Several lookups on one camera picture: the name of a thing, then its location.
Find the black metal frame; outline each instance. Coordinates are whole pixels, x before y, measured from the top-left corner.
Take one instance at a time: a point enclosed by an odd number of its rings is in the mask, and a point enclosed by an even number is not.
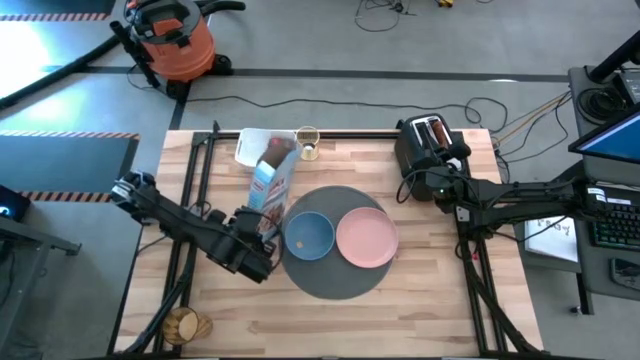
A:
[[[396,139],[399,132],[397,130],[363,130],[363,131],[340,131],[330,130],[321,131],[322,139]],[[197,204],[202,204],[206,198],[207,184],[209,179],[209,170],[213,158],[213,150],[216,140],[237,140],[240,135],[238,131],[220,131],[217,122],[214,122],[214,129],[212,132],[196,132],[193,135],[191,143],[191,152],[189,154],[189,163],[187,166],[187,173],[185,176],[185,184],[182,192],[182,199],[180,204],[182,206],[189,206],[189,199],[191,194],[191,188],[193,184],[193,177],[195,173],[195,165],[198,157],[198,152],[201,146],[206,146],[205,161],[203,164],[203,171],[201,175],[200,186],[198,189]],[[460,226],[464,226],[459,218],[456,217],[456,225],[458,229]],[[497,302],[497,292],[493,281],[493,275],[491,272],[491,266],[489,263],[489,255],[487,252],[486,244],[483,241],[477,243],[477,255],[480,261],[480,272],[478,275],[473,265],[473,254],[470,250],[469,241],[467,239],[459,239],[460,252],[462,254],[462,262],[465,271],[466,285],[470,299],[471,315],[474,324],[476,342],[478,345],[479,356],[475,358],[486,359],[538,359],[538,360],[578,360],[577,358],[553,356],[548,353],[538,351],[533,346],[528,344],[524,337],[515,329],[513,324],[509,321],[506,314],[501,310]],[[153,351],[150,353],[144,353],[147,345],[151,341],[152,336],[147,336],[148,341],[138,344],[137,347],[130,347],[124,353],[111,353],[106,357],[94,358],[94,359],[155,359],[155,358],[180,358],[182,353],[181,346],[173,346],[169,351],[164,350],[163,343],[164,338],[161,333],[160,325],[168,311],[172,308],[173,304],[177,301],[178,296],[180,299],[180,306],[189,305],[189,297],[191,291],[191,281],[193,279],[193,272],[195,269],[196,253],[197,249],[193,244],[189,246],[189,252],[187,255],[186,263],[180,278],[177,283],[175,281],[177,275],[178,259],[180,257],[180,249],[182,243],[175,241],[171,248],[171,256],[169,259],[169,267],[167,269],[167,279],[165,282],[163,303],[158,313],[153,317],[146,332],[155,333],[155,342],[153,345]],[[482,312],[480,309],[480,302],[478,297],[482,298],[487,307],[490,310],[492,317],[493,330],[496,338],[497,350],[489,350],[487,344],[487,337],[485,333],[484,320],[482,319]],[[509,352],[507,348],[507,341],[505,334],[509,335],[512,344],[518,352]],[[433,357],[421,358],[421,359],[434,359]]]

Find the gray floor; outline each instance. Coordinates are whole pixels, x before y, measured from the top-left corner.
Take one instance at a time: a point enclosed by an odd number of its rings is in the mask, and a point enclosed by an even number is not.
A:
[[[246,12],[217,14],[210,27],[218,50],[232,57],[237,68],[565,74],[569,67],[602,60],[638,30],[640,19],[633,0],[495,0],[489,5],[456,0],[451,10],[413,0],[411,12],[418,16],[402,17],[396,29],[372,34],[353,24],[357,3],[249,0]],[[118,1],[114,15],[121,4]],[[390,14],[365,15],[362,23],[375,27],[387,24]],[[41,66],[73,60],[110,35],[107,22],[0,22],[0,32],[19,34],[10,39],[9,56],[0,58],[2,95],[42,76]],[[28,41],[34,45],[21,46]],[[118,48],[94,65],[131,64]],[[139,75],[132,80],[144,82]],[[190,99],[239,95],[266,104],[306,97],[436,107],[487,96],[504,102],[513,119],[566,90],[563,83],[237,77],[200,79]],[[477,107],[487,127],[502,121],[504,115],[495,105]],[[174,102],[156,91],[132,88],[124,75],[76,74],[0,112],[0,129],[138,132],[142,140],[135,166],[155,172],[173,108]],[[260,109],[237,100],[190,102],[181,128],[208,129],[213,120],[227,129],[388,128],[400,118],[425,112],[431,111],[303,103]],[[470,126],[460,109],[434,112],[452,127]],[[573,112],[566,106],[559,115],[570,133],[566,145],[577,137]],[[511,159],[534,154],[562,135],[549,117]],[[504,151],[515,148],[522,137],[506,144]],[[559,146],[514,164],[512,180],[549,180],[577,159]],[[108,205],[37,204],[36,210],[33,221],[40,227],[82,241],[85,248],[74,263],[52,257],[25,328],[43,344],[46,359],[99,356],[111,335],[140,228]],[[594,296],[596,315],[574,317],[567,311],[578,301],[571,274],[538,268],[527,268],[526,273],[547,350],[637,358],[640,304]],[[80,305],[91,309],[75,314]]]

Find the wooden table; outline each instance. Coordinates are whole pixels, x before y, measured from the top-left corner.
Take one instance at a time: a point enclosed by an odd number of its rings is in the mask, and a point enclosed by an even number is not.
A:
[[[463,132],[473,151],[469,159],[473,177],[499,182],[489,133]],[[192,135],[192,131],[170,131],[160,159],[157,187],[176,202],[183,188]],[[251,177],[234,161],[234,151],[235,141],[216,142],[209,177],[207,200],[227,214],[246,204]],[[196,198],[198,173],[195,179],[192,199]],[[199,252],[190,307],[213,319],[213,332],[186,345],[183,355],[477,355],[463,266],[454,255],[457,232],[453,216],[443,214],[432,203],[411,199],[397,204],[400,181],[392,140],[321,141],[317,160],[298,163],[289,205],[327,185],[348,185],[373,196],[400,234],[389,274],[362,296],[331,301],[298,289],[282,267],[258,285],[242,275],[229,274]],[[157,229],[147,229],[141,245],[159,236]],[[170,243],[151,247],[138,258],[116,350],[126,348],[157,310]],[[516,243],[494,238],[487,246],[501,306],[529,342],[542,348]],[[485,321],[485,326],[492,338],[490,321]]]

